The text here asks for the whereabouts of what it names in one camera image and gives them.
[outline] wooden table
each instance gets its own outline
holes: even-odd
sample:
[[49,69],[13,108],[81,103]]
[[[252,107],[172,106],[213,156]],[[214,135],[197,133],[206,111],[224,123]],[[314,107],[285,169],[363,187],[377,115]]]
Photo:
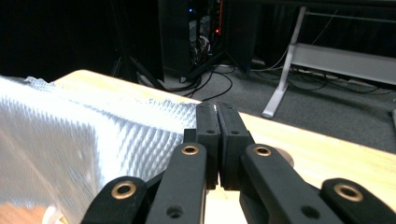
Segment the wooden table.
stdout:
[[[168,92],[83,70],[58,79],[56,84],[79,91],[117,92],[123,97],[198,103]],[[241,117],[257,143],[289,152],[294,159],[295,170],[306,182],[320,188],[325,179],[350,179],[366,187],[396,211],[396,155],[268,119],[247,114],[241,114]],[[7,223],[2,222],[1,217],[6,217],[15,208],[0,208],[0,222]],[[26,222],[28,217],[40,216],[44,211],[41,209],[26,213],[20,210],[18,209],[21,220],[14,219],[12,223],[29,223]],[[211,191],[207,196],[205,218],[205,223],[246,223],[239,206],[238,193],[222,189]]]

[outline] translucent plastic sheet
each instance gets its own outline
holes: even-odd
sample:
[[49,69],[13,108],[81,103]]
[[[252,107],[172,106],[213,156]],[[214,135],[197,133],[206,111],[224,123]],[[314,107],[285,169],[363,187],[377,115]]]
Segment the translucent plastic sheet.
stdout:
[[0,203],[55,205],[79,223],[110,180],[166,168],[195,105],[0,77]]

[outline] gray metal leg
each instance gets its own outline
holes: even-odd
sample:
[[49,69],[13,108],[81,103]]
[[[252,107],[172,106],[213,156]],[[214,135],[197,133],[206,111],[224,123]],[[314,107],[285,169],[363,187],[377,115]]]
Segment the gray metal leg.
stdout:
[[297,38],[300,33],[301,24],[303,23],[305,12],[306,12],[306,7],[301,7],[296,26],[294,28],[294,33],[293,36],[291,37],[291,41],[289,44],[286,61],[285,64],[283,65],[282,76],[280,77],[279,85],[277,86],[273,96],[268,102],[267,107],[265,107],[264,111],[262,112],[262,116],[265,117],[266,119],[271,119],[274,116],[277,107],[279,106],[280,101],[283,98],[283,94],[285,93],[286,88],[288,87],[287,81],[288,81],[289,69],[290,69],[291,61],[293,59],[295,45],[297,43]]

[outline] gray carpet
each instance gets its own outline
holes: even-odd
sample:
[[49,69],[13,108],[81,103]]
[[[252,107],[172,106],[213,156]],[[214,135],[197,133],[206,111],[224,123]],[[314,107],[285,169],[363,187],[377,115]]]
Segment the gray carpet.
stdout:
[[[228,72],[232,68],[220,67],[218,71]],[[239,111],[261,116],[267,102],[271,98],[277,83],[278,75],[260,73],[261,77],[252,73],[249,78],[241,78],[236,70],[227,74],[233,87],[224,95],[212,101],[222,101],[234,105]],[[209,74],[203,76],[203,82]],[[341,88],[357,91],[368,91],[372,87],[334,80],[340,87],[328,84],[317,91],[322,84],[312,81],[311,77],[291,75],[294,85],[289,88],[273,118],[274,121],[302,128],[316,133],[326,134],[367,147],[374,147],[387,152],[396,153],[396,132],[391,112],[396,109],[396,93],[386,94],[387,90],[370,93],[356,93]],[[165,77],[165,86],[180,87],[176,77]],[[229,87],[230,82],[220,75],[214,74],[207,85],[193,95],[193,99],[203,100],[221,93]]]

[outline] bubble wrap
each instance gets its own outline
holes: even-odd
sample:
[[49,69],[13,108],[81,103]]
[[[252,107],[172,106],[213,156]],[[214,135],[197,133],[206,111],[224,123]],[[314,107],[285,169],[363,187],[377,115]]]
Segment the bubble wrap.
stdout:
[[0,77],[0,203],[55,205],[79,223],[110,180],[166,168],[195,105]]

